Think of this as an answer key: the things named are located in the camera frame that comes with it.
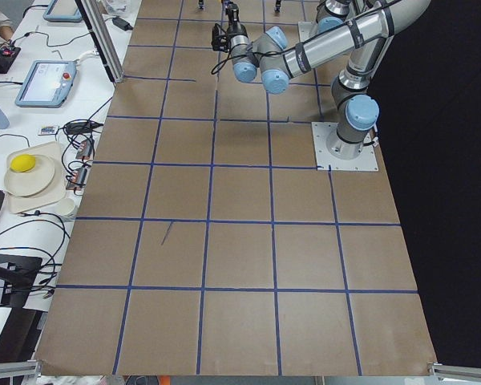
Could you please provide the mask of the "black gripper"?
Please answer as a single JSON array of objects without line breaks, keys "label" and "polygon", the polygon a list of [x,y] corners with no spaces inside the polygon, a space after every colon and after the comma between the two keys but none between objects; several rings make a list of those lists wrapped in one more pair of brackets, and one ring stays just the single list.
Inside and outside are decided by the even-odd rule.
[{"label": "black gripper", "polygon": [[226,35],[228,39],[233,39],[236,36],[248,36],[244,25],[239,22],[239,7],[236,3],[230,2],[225,6],[225,13],[228,17],[228,29]]}]

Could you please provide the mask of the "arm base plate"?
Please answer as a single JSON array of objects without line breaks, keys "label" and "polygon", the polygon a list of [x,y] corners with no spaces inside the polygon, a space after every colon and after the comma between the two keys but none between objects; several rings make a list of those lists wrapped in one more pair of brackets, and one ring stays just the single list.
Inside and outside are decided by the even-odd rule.
[{"label": "arm base plate", "polygon": [[377,172],[378,162],[370,134],[361,143],[340,139],[336,122],[312,122],[316,168],[322,171]]},{"label": "arm base plate", "polygon": [[299,41],[304,42],[317,34],[318,26],[316,22],[299,22],[297,24]]}]

